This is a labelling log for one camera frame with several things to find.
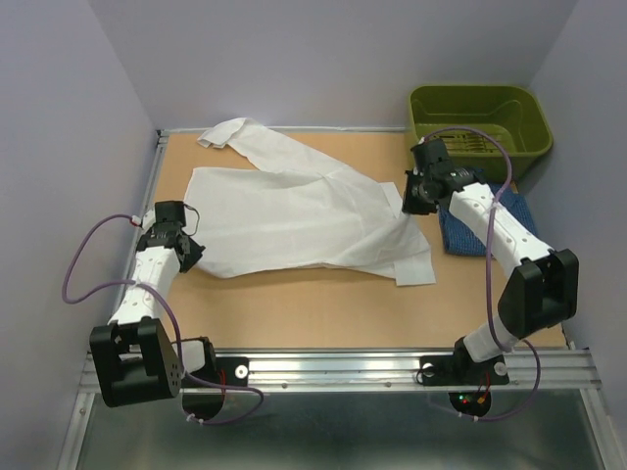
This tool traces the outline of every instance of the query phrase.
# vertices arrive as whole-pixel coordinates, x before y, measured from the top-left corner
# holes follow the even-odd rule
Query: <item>cardboard surface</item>
[[[377,181],[394,181],[403,194],[403,134],[290,136]],[[197,137],[169,137],[156,201],[182,199],[196,166],[253,168],[231,149],[201,147]],[[181,334],[208,336],[217,348],[451,348],[486,320],[485,261],[446,255],[436,214],[417,221],[431,244],[435,285],[400,288],[392,279],[345,269],[267,271],[233,279],[192,269],[174,279],[168,297]],[[506,281],[495,261],[493,273],[497,300]],[[559,327],[531,340],[539,347],[565,346]]]

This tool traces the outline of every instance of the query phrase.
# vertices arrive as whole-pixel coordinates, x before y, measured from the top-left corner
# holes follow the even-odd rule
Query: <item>blue cloth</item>
[[[490,189],[496,193],[500,184],[491,184]],[[531,212],[527,207],[525,198],[507,188],[501,196],[501,204],[511,212],[511,214],[522,223],[527,230],[538,236],[536,225],[531,218]],[[464,257],[485,257],[486,247],[474,236],[472,231],[456,217],[451,215],[449,211],[440,208],[438,211],[440,218],[440,229],[442,231],[442,240],[444,241],[444,251],[451,255],[460,255]]]

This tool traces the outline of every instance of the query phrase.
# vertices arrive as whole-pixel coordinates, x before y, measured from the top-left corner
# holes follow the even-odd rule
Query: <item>green plastic basket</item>
[[[509,156],[514,179],[546,154],[551,131],[536,98],[524,88],[505,85],[424,85],[410,94],[408,150],[423,135],[450,125],[483,130],[501,143]],[[493,182],[506,179],[506,165],[497,148],[464,131],[437,134],[458,166],[481,168]],[[413,155],[409,152],[410,168]]]

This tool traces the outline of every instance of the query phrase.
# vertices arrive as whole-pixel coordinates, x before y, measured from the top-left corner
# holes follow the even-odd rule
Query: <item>wire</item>
[[[139,287],[139,288],[147,291],[163,307],[164,311],[166,312],[166,315],[169,318],[169,321],[172,324],[172,328],[174,330],[174,337],[176,339],[175,342],[176,342],[176,351],[178,353],[178,360],[180,361],[180,366],[181,366],[181,369],[183,371],[183,374],[184,374],[185,378],[187,378],[191,382],[194,382],[195,384],[201,385],[203,387],[209,387],[209,388],[212,388],[212,389],[220,389],[222,392],[228,391],[228,390],[230,390],[230,391],[237,391],[237,392],[252,392],[254,394],[257,394],[259,396],[259,398],[260,398],[255,406],[253,406],[251,409],[249,409],[245,413],[243,413],[243,414],[241,414],[239,416],[236,416],[234,418],[228,418],[228,419],[224,419],[222,421],[203,420],[203,419],[197,419],[193,414],[188,414],[185,410],[183,410],[185,412],[185,414],[187,414],[187,419],[191,420],[191,421],[195,421],[195,422],[197,422],[197,423],[199,423],[201,425],[220,426],[220,425],[224,425],[224,424],[232,424],[232,423],[239,422],[239,421],[247,418],[251,414],[253,414],[264,403],[265,396],[264,396],[264,393],[261,390],[256,389],[254,387],[241,387],[241,386],[236,386],[236,385],[215,384],[213,382],[209,382],[207,380],[203,380],[203,379],[199,379],[198,377],[194,377],[193,375],[191,375],[190,373],[188,373],[185,370],[185,366],[183,364],[183,346],[182,346],[182,340],[181,340],[181,336],[180,336],[180,328],[178,326],[178,321],[176,321],[176,317],[174,316],[174,312],[172,311],[171,307],[166,302],[166,299],[164,299],[163,296],[153,286],[151,286],[149,284],[142,283],[142,282],[138,283],[138,282],[133,281],[132,279],[119,279],[119,280],[109,281],[109,282],[105,282],[103,284],[99,284],[98,286],[94,287],[93,289],[91,289],[89,292],[87,292],[83,296],[77,297],[75,299],[71,298],[68,295],[68,287],[70,285],[70,280],[72,279],[72,272],[74,270],[74,267],[76,266],[76,263],[78,262],[78,258],[80,258],[80,254],[82,253],[82,251],[84,250],[85,246],[87,245],[87,242],[89,242],[89,239],[96,232],[96,230],[98,230],[98,228],[100,228],[106,222],[108,222],[110,220],[117,219],[117,218],[125,218],[129,222],[132,222],[132,217],[130,215],[126,215],[126,214],[123,214],[123,213],[116,213],[114,215],[110,215],[108,217],[103,218],[98,223],[96,223],[87,232],[87,235],[85,235],[85,238],[82,240],[82,242],[80,242],[80,245],[78,246],[78,249],[76,250],[76,253],[73,256],[72,261],[70,262],[70,265],[68,266],[68,270],[66,271],[66,275],[64,277],[63,284],[61,286],[61,297],[62,297],[63,301],[66,304],[76,305],[76,304],[79,304],[79,303],[83,302],[84,300],[88,299],[89,297],[94,295],[96,292],[101,291],[101,290],[103,290],[103,289],[105,289],[107,287],[113,287],[113,286],[135,286],[135,287]]]
[[[490,373],[486,372],[485,373],[485,377],[486,377],[486,391],[490,388]],[[477,391],[474,393],[474,395],[479,395],[481,393],[481,388],[483,387],[483,377],[481,377],[479,379],[479,388],[477,389]]]
[[[423,139],[428,140],[429,138],[433,137],[436,134],[439,134],[440,132],[447,132],[450,130],[463,130],[465,132],[472,132],[473,134],[477,134],[483,137],[492,145],[494,145],[497,148],[497,150],[499,150],[499,152],[501,152],[504,160],[506,161],[506,168],[507,168],[506,181],[503,183],[503,186],[501,186],[501,188],[499,188],[499,190],[494,195],[494,200],[493,200],[492,206],[490,207],[490,215],[488,218],[488,235],[486,238],[486,308],[488,312],[488,328],[490,329],[490,335],[492,336],[493,341],[495,342],[495,344],[499,347],[501,351],[503,351],[504,353],[509,353],[509,350],[501,343],[501,341],[499,341],[499,338],[497,337],[497,332],[494,327],[494,318],[493,318],[493,312],[492,312],[492,243],[494,240],[494,220],[497,214],[497,206],[499,205],[499,200],[501,199],[501,196],[503,195],[503,193],[506,191],[506,189],[509,187],[509,184],[511,183],[511,174],[512,174],[511,159],[509,158],[509,154],[507,153],[507,150],[505,149],[505,147],[503,147],[503,145],[497,142],[492,136],[483,132],[482,130],[475,129],[473,127],[468,127],[465,125],[452,125],[448,127],[443,127],[441,129],[428,133],[427,135],[423,137]],[[518,408],[515,408],[512,411],[501,414],[499,416],[493,416],[493,417],[489,417],[489,416],[477,417],[477,416],[470,416],[470,415],[465,415],[465,416],[468,416],[472,419],[476,419],[478,421],[491,421],[491,422],[501,421],[502,419],[507,419],[513,416],[514,414],[518,414],[520,411],[525,409],[529,404],[531,404],[533,399],[536,397],[538,388],[540,386],[540,375],[542,372],[541,371],[542,365],[540,364],[540,357],[538,356],[538,352],[533,347],[533,345],[527,340],[522,340],[522,342],[525,343],[529,347],[529,349],[531,350],[531,353],[533,353],[536,359],[536,381],[534,383],[533,389],[531,390],[531,393],[529,394],[529,397]]]
[[[226,385],[226,374],[224,374],[224,369],[219,371],[219,384]],[[226,390],[222,389],[222,403],[224,403],[224,399],[226,398]]]
[[[198,210],[196,208],[194,208],[193,206],[190,206],[189,204],[183,203],[183,205],[186,208],[188,208],[191,211],[196,213],[196,228],[194,228],[194,233],[188,234],[190,237],[193,237],[198,232],[198,224],[200,223],[200,213],[198,212]]]
[[[492,386],[492,384],[490,383],[490,373],[486,372],[486,379],[488,380],[488,386],[486,387],[486,393],[483,394],[483,397],[481,397],[483,400],[486,399],[486,397],[488,396],[488,394],[490,393],[490,387]]]

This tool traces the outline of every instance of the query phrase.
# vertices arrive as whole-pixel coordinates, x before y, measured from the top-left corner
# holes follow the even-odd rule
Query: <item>screw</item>
[[[244,379],[248,376],[248,367],[245,365],[238,365],[235,368],[235,377],[238,379]]]
[[[494,364],[494,371],[497,375],[504,377],[507,374],[507,366],[503,362]]]

